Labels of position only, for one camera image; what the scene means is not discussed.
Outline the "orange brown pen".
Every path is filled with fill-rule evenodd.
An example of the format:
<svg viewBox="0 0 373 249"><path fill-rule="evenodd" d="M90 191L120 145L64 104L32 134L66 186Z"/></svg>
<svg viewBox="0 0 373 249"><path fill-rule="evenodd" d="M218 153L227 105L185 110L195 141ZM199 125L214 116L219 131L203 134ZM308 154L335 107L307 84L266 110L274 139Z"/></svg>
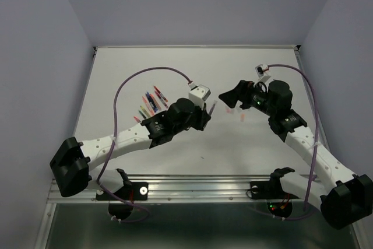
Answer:
<svg viewBox="0 0 373 249"><path fill-rule="evenodd" d="M153 86L154 88L154 91L155 91L155 94L157 95L158 97L158 94L160 94L160 96L166 101L168 102L168 100L166 99L166 97L162 94L162 92L156 87L156 86Z"/></svg>

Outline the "red pen clear cap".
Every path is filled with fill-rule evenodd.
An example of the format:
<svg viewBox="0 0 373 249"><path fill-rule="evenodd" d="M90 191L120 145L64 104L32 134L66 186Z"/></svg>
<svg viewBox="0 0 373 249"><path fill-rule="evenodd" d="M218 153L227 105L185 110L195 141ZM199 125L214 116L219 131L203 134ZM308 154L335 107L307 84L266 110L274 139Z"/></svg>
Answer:
<svg viewBox="0 0 373 249"><path fill-rule="evenodd" d="M162 102L162 104L164 105L164 107L168 108L167 102L160 96L160 94L158 94L158 97L159 97L160 101Z"/></svg>

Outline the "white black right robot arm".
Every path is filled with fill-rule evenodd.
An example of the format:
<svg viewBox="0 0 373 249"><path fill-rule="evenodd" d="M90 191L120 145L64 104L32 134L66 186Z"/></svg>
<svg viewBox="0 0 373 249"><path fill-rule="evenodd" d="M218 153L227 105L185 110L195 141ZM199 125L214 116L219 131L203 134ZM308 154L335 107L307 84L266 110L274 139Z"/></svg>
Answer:
<svg viewBox="0 0 373 249"><path fill-rule="evenodd" d="M372 180L340 163L316 140L306 121L292 109L293 93L281 80L269 83L241 80L219 95L229 108L255 108L266 114L270 129L310 167L305 178L291 167L276 169L270 179L252 183L253 199L280 198L284 194L303 199L317 208L334 229L342 229L372 214Z"/></svg>

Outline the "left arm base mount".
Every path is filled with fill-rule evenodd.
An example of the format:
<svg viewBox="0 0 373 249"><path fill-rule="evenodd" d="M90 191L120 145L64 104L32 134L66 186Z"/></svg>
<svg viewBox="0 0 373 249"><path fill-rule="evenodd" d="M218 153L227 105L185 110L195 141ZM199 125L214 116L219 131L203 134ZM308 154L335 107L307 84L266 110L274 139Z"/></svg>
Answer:
<svg viewBox="0 0 373 249"><path fill-rule="evenodd" d="M96 200L108 202L108 214L112 221L119 224L136 223L150 216L149 210L138 204L148 199L147 182L131 181L122 169L116 169L114 176L106 177L101 182L107 185L105 189L96 191Z"/></svg>

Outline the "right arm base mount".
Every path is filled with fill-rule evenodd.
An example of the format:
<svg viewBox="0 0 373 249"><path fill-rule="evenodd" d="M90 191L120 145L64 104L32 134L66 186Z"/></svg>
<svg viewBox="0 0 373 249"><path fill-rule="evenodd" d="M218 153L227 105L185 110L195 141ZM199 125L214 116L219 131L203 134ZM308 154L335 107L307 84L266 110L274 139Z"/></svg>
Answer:
<svg viewBox="0 0 373 249"><path fill-rule="evenodd" d="M257 211L258 213L281 221L299 221L304 219L303 216L290 217L293 212L293 204L291 200L296 198L296 196L284 192L280 183L281 178L294 172L295 170L289 167L276 169L270 174L268 180L251 181L249 183L249 188L246 190L246 195L249 198L253 200L264 199L269 201L266 203L267 211Z"/></svg>

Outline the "yellow pen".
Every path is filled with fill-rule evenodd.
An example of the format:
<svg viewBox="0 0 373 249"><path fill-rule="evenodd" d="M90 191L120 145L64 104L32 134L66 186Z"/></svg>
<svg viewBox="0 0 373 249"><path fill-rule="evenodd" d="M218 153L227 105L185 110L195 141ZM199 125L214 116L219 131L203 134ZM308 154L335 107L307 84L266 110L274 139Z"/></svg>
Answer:
<svg viewBox="0 0 373 249"><path fill-rule="evenodd" d="M142 112L145 114L147 118L150 118L150 114L147 112L147 110L143 106L140 106L140 109L142 110Z"/></svg>

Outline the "red orange pen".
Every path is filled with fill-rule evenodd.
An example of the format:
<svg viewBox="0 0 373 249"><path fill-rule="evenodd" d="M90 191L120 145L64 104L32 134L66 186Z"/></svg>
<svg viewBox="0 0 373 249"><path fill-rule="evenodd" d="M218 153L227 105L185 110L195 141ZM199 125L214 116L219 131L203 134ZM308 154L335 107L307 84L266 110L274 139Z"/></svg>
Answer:
<svg viewBox="0 0 373 249"><path fill-rule="evenodd" d="M150 105L150 103L148 102L147 98L145 98L144 96L142 97L142 100L145 104L145 106L147 107L148 111L150 112L150 115L153 116L154 115L154 111Z"/></svg>

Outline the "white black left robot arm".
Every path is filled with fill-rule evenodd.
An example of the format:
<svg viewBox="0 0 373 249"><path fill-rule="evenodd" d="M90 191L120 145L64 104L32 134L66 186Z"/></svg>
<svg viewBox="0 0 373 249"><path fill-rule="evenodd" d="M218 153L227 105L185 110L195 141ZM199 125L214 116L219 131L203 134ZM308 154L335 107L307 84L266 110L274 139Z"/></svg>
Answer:
<svg viewBox="0 0 373 249"><path fill-rule="evenodd" d="M118 199L125 198L132 183L123 169L109 170L109 160L163 145L190 128L203 131L210 119L205 105L199 107L180 98L168 110L116 135L81 142L75 137L64 140L50 161L61 196L103 190Z"/></svg>

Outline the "dark purple pen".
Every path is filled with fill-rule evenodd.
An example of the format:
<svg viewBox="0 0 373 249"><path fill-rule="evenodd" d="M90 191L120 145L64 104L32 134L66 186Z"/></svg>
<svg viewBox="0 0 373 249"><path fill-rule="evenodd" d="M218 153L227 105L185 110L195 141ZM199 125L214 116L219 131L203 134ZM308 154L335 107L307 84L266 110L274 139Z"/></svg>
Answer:
<svg viewBox="0 0 373 249"><path fill-rule="evenodd" d="M152 94L150 94L150 97L152 98L153 103L155 104L156 108L160 111L161 107L160 107L159 103L157 102L156 98Z"/></svg>

